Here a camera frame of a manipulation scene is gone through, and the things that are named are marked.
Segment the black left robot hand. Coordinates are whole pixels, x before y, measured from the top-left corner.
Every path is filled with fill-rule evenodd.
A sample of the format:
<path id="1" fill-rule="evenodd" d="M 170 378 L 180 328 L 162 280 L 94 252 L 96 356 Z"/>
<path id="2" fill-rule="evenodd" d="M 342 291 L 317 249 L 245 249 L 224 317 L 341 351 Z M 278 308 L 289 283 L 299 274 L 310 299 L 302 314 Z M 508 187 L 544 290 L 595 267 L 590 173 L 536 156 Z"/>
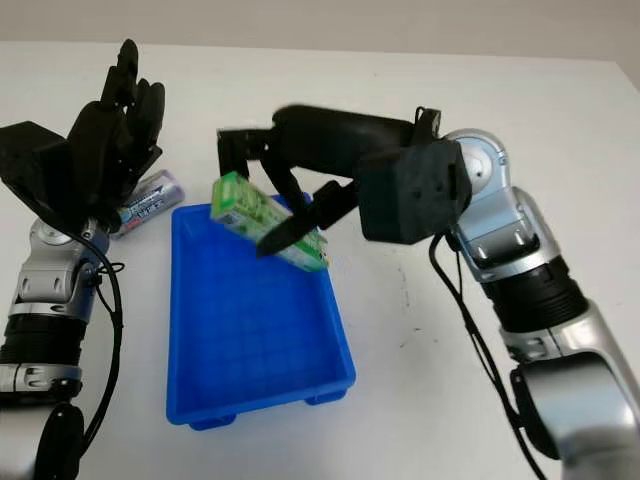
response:
<path id="1" fill-rule="evenodd" d="M 138 66 L 138 47 L 127 39 L 100 98 L 82 108 L 67 136 L 82 202 L 111 230 L 119 227 L 118 209 L 162 154 L 165 87 L 139 78 Z"/>

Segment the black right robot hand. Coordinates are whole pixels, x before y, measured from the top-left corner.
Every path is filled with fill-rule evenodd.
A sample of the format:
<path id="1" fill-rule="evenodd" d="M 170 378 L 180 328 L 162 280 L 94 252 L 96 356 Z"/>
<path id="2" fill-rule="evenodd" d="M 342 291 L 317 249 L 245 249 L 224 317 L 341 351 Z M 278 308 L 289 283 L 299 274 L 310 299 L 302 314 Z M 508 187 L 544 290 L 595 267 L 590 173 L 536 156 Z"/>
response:
<path id="1" fill-rule="evenodd" d="M 259 257 L 275 255 L 312 230 L 325 230 L 358 204 L 357 168 L 365 157 L 409 144 L 414 124 L 401 119 L 293 104 L 278 109 L 269 128 L 217 131 L 219 170 L 249 178 L 258 161 L 292 216 L 257 242 Z M 305 200 L 292 169 L 348 178 L 331 180 Z"/>

